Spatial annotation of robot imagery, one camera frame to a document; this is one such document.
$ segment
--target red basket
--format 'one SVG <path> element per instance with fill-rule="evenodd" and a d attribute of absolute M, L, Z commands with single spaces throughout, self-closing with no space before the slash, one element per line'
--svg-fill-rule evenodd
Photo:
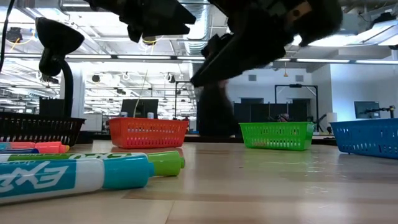
<path fill-rule="evenodd" d="M 182 146 L 188 121 L 145 118 L 109 120 L 112 143 L 124 149 Z"/>

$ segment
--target blue basket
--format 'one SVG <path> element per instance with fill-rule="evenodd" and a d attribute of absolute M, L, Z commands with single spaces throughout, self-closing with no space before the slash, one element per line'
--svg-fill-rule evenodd
<path fill-rule="evenodd" d="M 398 159 L 398 119 L 331 123 L 341 152 Z"/>

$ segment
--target green marker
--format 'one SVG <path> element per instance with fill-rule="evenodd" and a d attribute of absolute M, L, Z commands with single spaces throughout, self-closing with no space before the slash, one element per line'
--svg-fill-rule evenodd
<path fill-rule="evenodd" d="M 126 156 L 146 155 L 155 165 L 155 175 L 177 176 L 185 167 L 185 159 L 178 151 L 159 153 L 63 153 L 63 154 L 0 154 L 0 162 L 37 161 L 52 159 L 115 159 Z"/>

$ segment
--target desk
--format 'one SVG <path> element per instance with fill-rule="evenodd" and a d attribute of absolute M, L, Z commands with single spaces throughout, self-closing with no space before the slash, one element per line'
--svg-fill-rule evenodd
<path fill-rule="evenodd" d="M 71 152 L 109 152 L 110 141 Z M 2 224 L 398 223 L 398 161 L 340 154 L 187 143 L 178 177 L 144 189 L 99 191 L 0 207 Z"/>

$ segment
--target lamp head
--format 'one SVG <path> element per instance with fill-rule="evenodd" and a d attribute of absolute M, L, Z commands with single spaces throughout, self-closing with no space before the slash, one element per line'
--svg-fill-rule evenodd
<path fill-rule="evenodd" d="M 74 52 L 84 41 L 84 36 L 65 24 L 36 18 L 37 37 L 44 46 L 39 69 L 42 73 L 54 77 L 61 72 L 55 59 L 64 60 L 67 54 Z"/>

